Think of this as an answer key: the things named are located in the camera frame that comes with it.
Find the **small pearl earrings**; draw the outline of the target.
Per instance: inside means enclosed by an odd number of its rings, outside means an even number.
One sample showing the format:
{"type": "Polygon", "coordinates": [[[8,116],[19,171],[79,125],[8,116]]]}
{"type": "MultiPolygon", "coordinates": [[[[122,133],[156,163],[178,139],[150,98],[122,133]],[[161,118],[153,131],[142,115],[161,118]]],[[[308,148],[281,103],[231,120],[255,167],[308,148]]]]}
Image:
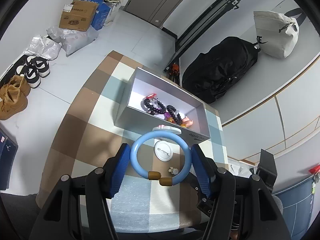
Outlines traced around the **small pearl earrings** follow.
{"type": "Polygon", "coordinates": [[[175,176],[175,175],[179,174],[179,169],[178,169],[178,168],[170,167],[170,168],[168,169],[168,172],[169,172],[170,174],[172,174],[173,176],[175,176]]]}

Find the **pink and yellow bangle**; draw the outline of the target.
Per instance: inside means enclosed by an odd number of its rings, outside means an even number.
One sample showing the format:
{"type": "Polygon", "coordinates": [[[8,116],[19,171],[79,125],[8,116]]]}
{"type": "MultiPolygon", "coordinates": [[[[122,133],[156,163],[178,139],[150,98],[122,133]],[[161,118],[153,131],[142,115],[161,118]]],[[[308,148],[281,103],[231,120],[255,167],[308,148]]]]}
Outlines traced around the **pink and yellow bangle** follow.
{"type": "Polygon", "coordinates": [[[187,116],[182,119],[181,127],[187,128],[193,125],[193,120],[190,120],[187,116]]]}

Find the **light blue ring bangle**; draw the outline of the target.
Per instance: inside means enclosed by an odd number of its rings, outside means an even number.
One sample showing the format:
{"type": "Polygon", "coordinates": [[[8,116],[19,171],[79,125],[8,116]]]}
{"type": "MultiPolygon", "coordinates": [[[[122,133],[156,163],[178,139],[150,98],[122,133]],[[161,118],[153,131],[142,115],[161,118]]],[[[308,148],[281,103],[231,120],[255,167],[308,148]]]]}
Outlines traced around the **light blue ring bangle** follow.
{"type": "Polygon", "coordinates": [[[189,174],[191,163],[192,163],[192,156],[191,150],[188,147],[187,143],[178,135],[167,132],[167,131],[151,131],[142,136],[140,136],[132,145],[130,151],[130,161],[133,169],[139,174],[141,177],[147,180],[158,180],[159,184],[162,186],[174,186],[182,181],[185,180],[187,175],[189,174]],[[142,168],[137,159],[137,153],[140,146],[149,139],[155,139],[157,137],[163,137],[166,139],[170,139],[176,142],[180,148],[183,150],[184,153],[184,166],[180,170],[180,172],[175,175],[174,177],[163,177],[161,173],[155,171],[146,171],[142,168]]]}

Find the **red clear hair clip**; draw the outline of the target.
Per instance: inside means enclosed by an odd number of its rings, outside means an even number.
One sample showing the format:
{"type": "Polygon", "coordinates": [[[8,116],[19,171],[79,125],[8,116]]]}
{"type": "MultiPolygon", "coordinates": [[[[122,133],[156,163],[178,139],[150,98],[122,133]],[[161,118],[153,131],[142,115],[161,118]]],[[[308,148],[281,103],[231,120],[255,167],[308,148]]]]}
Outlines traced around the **red clear hair clip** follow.
{"type": "Polygon", "coordinates": [[[149,100],[156,99],[157,98],[157,94],[156,93],[152,93],[152,94],[147,95],[145,98],[149,99],[149,100]]]}

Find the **white plastic mailer bags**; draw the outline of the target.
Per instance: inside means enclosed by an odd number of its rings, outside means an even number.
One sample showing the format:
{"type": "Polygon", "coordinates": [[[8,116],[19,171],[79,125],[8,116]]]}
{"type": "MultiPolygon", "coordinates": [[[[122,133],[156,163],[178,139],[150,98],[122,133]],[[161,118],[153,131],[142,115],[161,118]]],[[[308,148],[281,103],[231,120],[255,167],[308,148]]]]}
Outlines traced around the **white plastic mailer bags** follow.
{"type": "Polygon", "coordinates": [[[52,61],[58,57],[61,49],[69,56],[92,43],[97,37],[98,31],[92,26],[86,31],[53,26],[47,29],[47,36],[34,36],[23,53],[52,61]]]}

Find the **white canvas nike bag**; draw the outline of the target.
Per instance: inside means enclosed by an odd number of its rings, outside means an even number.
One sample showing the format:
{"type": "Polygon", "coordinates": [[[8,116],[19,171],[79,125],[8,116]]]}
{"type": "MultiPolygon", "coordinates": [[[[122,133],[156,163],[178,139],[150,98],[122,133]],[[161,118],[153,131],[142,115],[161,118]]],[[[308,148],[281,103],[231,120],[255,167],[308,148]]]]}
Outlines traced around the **white canvas nike bag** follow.
{"type": "Polygon", "coordinates": [[[273,11],[254,11],[253,18],[261,51],[278,59],[288,57],[298,42],[297,19],[273,11]]]}

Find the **plaid checkered table cloth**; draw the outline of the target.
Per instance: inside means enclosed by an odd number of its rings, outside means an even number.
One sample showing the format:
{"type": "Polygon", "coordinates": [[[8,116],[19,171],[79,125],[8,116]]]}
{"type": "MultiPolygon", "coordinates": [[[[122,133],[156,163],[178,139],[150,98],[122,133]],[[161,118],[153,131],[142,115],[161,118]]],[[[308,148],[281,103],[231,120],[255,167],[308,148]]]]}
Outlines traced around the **plaid checkered table cloth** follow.
{"type": "MultiPolygon", "coordinates": [[[[36,204],[44,205],[61,176],[85,176],[138,134],[114,125],[123,86],[140,64],[110,52],[69,107],[50,147],[36,204]]],[[[151,233],[196,226],[208,220],[187,183],[172,187],[141,178],[128,167],[119,192],[107,202],[118,232],[151,233]]]]}

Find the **black and white sneakers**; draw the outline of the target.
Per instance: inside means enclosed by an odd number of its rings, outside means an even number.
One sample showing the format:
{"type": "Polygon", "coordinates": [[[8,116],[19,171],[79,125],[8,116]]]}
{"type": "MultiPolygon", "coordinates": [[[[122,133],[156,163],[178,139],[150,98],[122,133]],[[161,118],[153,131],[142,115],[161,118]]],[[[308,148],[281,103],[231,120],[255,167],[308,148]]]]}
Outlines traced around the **black and white sneakers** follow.
{"type": "Polygon", "coordinates": [[[27,56],[16,67],[15,74],[23,76],[31,88],[39,87],[41,79],[50,74],[49,61],[40,56],[27,56]]]}

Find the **blue cardboard box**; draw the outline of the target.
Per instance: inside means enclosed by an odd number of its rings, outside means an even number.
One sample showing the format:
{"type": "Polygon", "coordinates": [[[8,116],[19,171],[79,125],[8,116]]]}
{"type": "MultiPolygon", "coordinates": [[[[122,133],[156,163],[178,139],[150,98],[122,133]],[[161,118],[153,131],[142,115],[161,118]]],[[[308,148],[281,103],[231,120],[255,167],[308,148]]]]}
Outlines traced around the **blue cardboard box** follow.
{"type": "Polygon", "coordinates": [[[91,26],[95,30],[100,30],[104,26],[104,23],[105,23],[108,15],[110,14],[112,7],[110,5],[108,5],[107,3],[105,3],[104,0],[82,0],[82,1],[93,2],[98,5],[98,7],[96,9],[96,13],[93,17],[93,21],[91,23],[91,26]]]}

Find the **purple bangle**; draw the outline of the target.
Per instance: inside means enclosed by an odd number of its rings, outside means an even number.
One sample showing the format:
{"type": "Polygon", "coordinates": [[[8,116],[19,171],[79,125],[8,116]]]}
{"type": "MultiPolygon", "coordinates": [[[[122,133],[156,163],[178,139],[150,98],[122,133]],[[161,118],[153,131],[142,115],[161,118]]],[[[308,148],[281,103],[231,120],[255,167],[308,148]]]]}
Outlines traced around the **purple bangle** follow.
{"type": "Polygon", "coordinates": [[[173,118],[169,112],[164,113],[164,120],[169,121],[169,122],[173,121],[173,118]]]}

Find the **grey rectangular storage box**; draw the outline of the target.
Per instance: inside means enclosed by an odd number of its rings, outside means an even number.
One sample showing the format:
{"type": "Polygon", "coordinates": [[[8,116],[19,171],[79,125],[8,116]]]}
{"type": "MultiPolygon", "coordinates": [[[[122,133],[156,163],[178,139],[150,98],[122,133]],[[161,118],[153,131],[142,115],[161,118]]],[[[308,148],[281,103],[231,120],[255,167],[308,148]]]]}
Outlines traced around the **grey rectangular storage box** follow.
{"type": "Polygon", "coordinates": [[[124,88],[114,125],[125,130],[144,134],[158,125],[174,126],[181,129],[182,137],[188,145],[199,144],[210,138],[204,103],[176,85],[159,76],[137,68],[124,88]],[[156,93],[156,99],[146,99],[156,93]],[[169,112],[172,122],[164,120],[169,112]],[[187,116],[193,125],[181,127],[187,116]]]}

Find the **white round pin badge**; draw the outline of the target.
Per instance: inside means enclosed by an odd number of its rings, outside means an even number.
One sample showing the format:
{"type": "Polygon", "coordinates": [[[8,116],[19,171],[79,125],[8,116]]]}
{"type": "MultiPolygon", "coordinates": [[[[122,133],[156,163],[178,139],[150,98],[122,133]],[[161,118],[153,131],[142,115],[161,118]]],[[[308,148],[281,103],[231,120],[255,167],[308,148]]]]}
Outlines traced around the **white round pin badge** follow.
{"type": "Polygon", "coordinates": [[[168,162],[173,158],[172,143],[158,140],[153,147],[155,156],[162,162],[168,162]]]}

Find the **tan suede boots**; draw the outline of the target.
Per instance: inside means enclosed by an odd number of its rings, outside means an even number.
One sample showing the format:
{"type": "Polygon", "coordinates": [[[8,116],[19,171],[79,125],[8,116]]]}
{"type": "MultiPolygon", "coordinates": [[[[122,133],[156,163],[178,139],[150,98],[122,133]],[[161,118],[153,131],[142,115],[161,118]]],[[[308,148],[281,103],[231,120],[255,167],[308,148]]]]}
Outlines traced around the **tan suede boots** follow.
{"type": "Polygon", "coordinates": [[[13,115],[25,110],[27,96],[31,87],[23,76],[14,75],[1,87],[1,120],[8,120],[13,115]]]}

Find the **brown cardboard box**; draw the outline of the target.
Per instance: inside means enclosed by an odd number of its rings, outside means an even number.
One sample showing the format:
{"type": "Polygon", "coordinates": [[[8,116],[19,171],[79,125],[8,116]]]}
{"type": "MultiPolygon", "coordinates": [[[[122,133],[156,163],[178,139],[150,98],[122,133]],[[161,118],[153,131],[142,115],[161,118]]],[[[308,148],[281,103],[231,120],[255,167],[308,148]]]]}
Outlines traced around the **brown cardboard box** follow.
{"type": "Polygon", "coordinates": [[[74,0],[71,4],[65,4],[59,27],[63,29],[87,31],[97,7],[97,3],[80,0],[74,0]]]}

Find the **cream tote bag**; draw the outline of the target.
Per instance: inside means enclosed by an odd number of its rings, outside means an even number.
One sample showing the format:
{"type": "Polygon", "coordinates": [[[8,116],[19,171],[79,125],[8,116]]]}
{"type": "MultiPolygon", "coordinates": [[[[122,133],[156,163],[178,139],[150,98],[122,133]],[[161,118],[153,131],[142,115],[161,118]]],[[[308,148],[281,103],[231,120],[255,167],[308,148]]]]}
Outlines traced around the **cream tote bag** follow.
{"type": "Polygon", "coordinates": [[[108,16],[104,22],[104,26],[107,26],[114,21],[123,0],[103,0],[103,1],[111,8],[111,11],[108,13],[108,16]]]}

